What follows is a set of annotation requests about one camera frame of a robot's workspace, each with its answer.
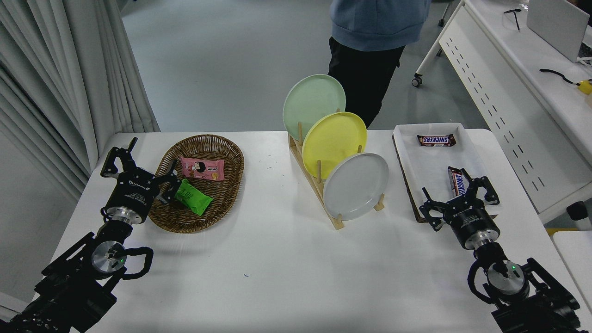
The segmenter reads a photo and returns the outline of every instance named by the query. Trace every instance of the brown woven basket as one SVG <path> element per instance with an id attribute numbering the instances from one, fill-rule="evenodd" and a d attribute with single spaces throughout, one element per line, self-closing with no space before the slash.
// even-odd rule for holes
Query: brown woven basket
<path id="1" fill-rule="evenodd" d="M 151 220 L 164 230 L 192 233 L 218 222 L 232 208 L 243 178 L 243 152 L 234 142 L 217 135 L 196 135 L 177 142 L 162 158 L 156 175 L 163 175 L 172 161 L 184 158 L 224 160 L 224 180 L 212 181 L 188 178 L 189 183 L 207 196 L 214 198 L 202 216 L 173 199 L 168 205 L 155 200 L 150 209 Z M 183 179 L 181 163 L 176 167 L 177 177 Z"/>

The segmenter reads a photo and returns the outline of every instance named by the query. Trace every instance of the snack package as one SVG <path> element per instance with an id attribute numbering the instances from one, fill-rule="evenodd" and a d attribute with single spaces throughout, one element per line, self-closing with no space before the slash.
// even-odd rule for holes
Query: snack package
<path id="1" fill-rule="evenodd" d="M 191 186 L 187 179 L 181 182 L 181 186 L 179 186 L 179 190 L 175 194 L 175 199 L 181 201 L 192 212 L 200 216 L 213 200 L 212 197 L 206 196 L 197 188 Z"/>
<path id="2" fill-rule="evenodd" d="M 453 134 L 418 135 L 417 140 L 423 147 L 452 147 L 456 144 L 456 139 Z"/>
<path id="3" fill-rule="evenodd" d="M 466 194 L 468 183 L 465 182 L 465 177 L 463 176 L 462 171 L 449 166 L 448 177 L 450 178 L 452 197 L 456 198 L 457 196 L 464 196 Z"/>
<path id="4" fill-rule="evenodd" d="M 208 161 L 206 159 L 181 157 L 183 176 L 207 180 L 224 180 L 224 160 Z"/>

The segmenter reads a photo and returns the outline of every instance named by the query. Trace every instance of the laptop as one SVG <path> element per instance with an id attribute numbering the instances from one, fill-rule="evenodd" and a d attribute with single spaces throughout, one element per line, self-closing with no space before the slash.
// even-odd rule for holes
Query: laptop
<path id="1" fill-rule="evenodd" d="M 567 59 L 579 62 L 592 60 L 589 17 L 567 0 L 530 0 L 526 26 Z"/>

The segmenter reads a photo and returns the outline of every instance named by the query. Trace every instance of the white desk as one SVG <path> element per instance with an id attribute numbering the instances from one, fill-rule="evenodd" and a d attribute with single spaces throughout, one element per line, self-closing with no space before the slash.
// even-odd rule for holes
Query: white desk
<path id="1" fill-rule="evenodd" d="M 583 305 L 577 314 L 592 328 L 590 311 L 493 135 L 468 132 L 504 204 L 496 223 L 507 256 L 518 263 L 535 257 L 576 296 Z M 118 134 L 107 148 L 138 136 L 132 155 L 155 172 L 172 145 L 195 134 Z M 116 286 L 117 303 L 92 332 L 499 331 L 490 314 L 495 307 L 466 284 L 472 253 L 448 227 L 436 233 L 414 221 L 392 131 L 369 131 L 366 146 L 390 166 L 385 209 L 345 221 L 339 231 L 290 155 L 285 132 L 215 134 L 244 154 L 235 206 L 197 234 L 169 233 L 150 221 L 135 226 L 126 246 L 153 248 L 152 269 Z M 55 257 L 100 227 L 99 209 L 114 185 L 98 168 L 92 173 Z M 128 262 L 130 273 L 139 270 L 139 262 Z"/>
<path id="2" fill-rule="evenodd" d="M 553 243 L 582 296 L 592 305 L 592 231 L 561 231 Z"/>
<path id="3" fill-rule="evenodd" d="M 592 197 L 592 108 L 574 81 L 592 71 L 563 57 L 513 14 L 513 0 L 462 0 L 418 68 L 446 53 L 543 222 Z M 431 84 L 429 76 L 423 78 Z"/>

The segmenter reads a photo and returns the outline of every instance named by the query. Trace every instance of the snickers bar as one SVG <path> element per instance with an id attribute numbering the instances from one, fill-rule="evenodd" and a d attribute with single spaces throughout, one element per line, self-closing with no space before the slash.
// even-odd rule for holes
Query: snickers bar
<path id="1" fill-rule="evenodd" d="M 418 135 L 419 144 L 424 147 L 452 147 L 456 144 L 454 135 Z"/>
<path id="2" fill-rule="evenodd" d="M 463 196 L 466 194 L 466 183 L 465 177 L 462 175 L 462 171 L 451 166 L 448 167 L 448 177 L 450 178 L 450 187 L 452 190 L 452 196 Z"/>

